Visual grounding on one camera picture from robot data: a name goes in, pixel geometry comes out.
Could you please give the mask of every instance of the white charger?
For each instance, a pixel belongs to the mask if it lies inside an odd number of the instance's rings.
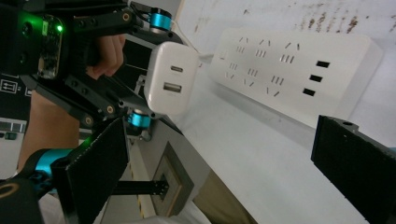
[[[176,115],[187,109],[198,68],[198,53],[187,46],[164,42],[152,52],[145,96],[158,114]]]

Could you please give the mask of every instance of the finger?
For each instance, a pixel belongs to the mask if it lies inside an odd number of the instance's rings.
[[[90,76],[90,77],[92,77],[93,79],[95,79],[95,80],[97,80],[97,79],[99,78],[99,76],[96,75],[96,74],[93,72],[93,67],[92,67],[92,66],[87,66],[85,73],[86,73],[88,76]]]
[[[122,47],[125,46],[125,35],[119,35],[119,39],[120,39],[120,43],[122,45]]]
[[[108,77],[113,76],[117,72],[117,70],[122,66],[123,63],[122,43],[120,40],[120,36],[115,35],[113,36],[112,40],[113,40],[113,47],[116,52],[117,63],[105,72],[105,75],[107,75]]]
[[[114,48],[113,36],[102,36],[96,41],[99,48],[101,60],[93,67],[92,71],[95,76],[101,76],[109,69],[117,65],[117,55]]]

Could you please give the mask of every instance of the usb-c port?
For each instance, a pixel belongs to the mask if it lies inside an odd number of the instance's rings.
[[[179,73],[183,72],[183,69],[181,67],[176,67],[176,66],[173,66],[173,65],[171,66],[171,70],[179,72]]]
[[[163,89],[166,91],[181,92],[181,86],[168,82],[165,82],[163,84]]]

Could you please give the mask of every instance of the power strip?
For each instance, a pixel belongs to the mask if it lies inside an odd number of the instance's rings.
[[[382,54],[365,35],[227,29],[209,73],[315,128],[318,115],[348,119]]]

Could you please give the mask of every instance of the black cable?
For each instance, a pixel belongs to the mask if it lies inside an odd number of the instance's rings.
[[[136,16],[137,16],[138,18],[140,18],[142,21],[149,22],[149,20],[148,20],[147,18],[145,18],[145,17],[142,15],[142,13],[140,13],[139,10],[137,10],[137,8],[136,8],[135,5],[131,4],[131,5],[130,5],[130,8],[134,11],[134,13],[136,14]]]

